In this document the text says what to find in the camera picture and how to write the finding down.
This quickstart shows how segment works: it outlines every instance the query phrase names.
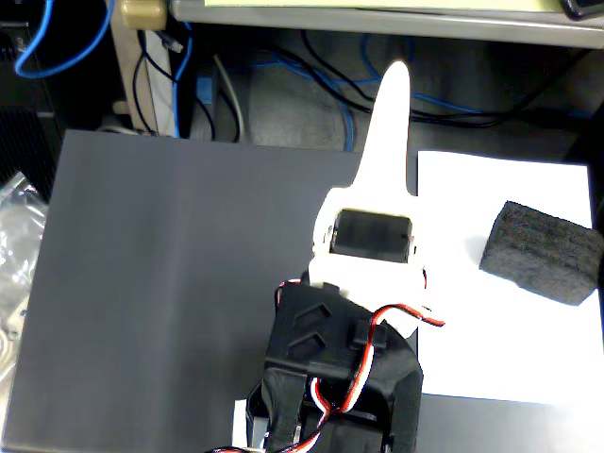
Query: white sheet of paper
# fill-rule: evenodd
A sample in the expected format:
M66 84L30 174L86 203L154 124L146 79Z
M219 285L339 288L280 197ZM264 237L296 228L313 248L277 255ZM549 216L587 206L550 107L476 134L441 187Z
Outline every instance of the white sheet of paper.
M578 307L478 269L507 200L591 225L587 169L422 151L429 299L446 321L419 330L423 392L551 404L604 401L597 292Z

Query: plastic bag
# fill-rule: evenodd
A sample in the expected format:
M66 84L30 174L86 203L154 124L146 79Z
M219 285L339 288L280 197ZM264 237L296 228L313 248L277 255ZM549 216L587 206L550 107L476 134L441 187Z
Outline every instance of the plastic bag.
M0 190L0 381L17 359L47 212L21 173Z

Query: gray floor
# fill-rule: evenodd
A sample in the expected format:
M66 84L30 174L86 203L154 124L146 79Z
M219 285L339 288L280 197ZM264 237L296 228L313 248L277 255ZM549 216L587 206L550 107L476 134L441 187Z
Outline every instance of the gray floor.
M311 61L297 30L275 32L277 42ZM310 32L317 52L353 79L370 78L356 33ZM370 60L381 73L395 59L411 68L414 92L483 110L506 110L531 91L576 49L498 42L474 42L373 35L368 44ZM271 59L268 54L222 55L243 106L246 143L303 149L342 150L344 120L337 103L315 83L283 67L242 69L254 61ZM594 51L535 105L568 110L594 111L604 99L604 57ZM351 99L362 101L341 86ZM378 85L363 89L375 95ZM423 101L413 106L431 112L450 113ZM233 136L232 120L224 105L215 106L219 140ZM369 116L354 112L354 151L364 146ZM204 136L205 119L195 118L195 134ZM575 140L575 134L509 123L490 129L458 129L412 124L411 158L421 149L438 149L509 158L559 160Z

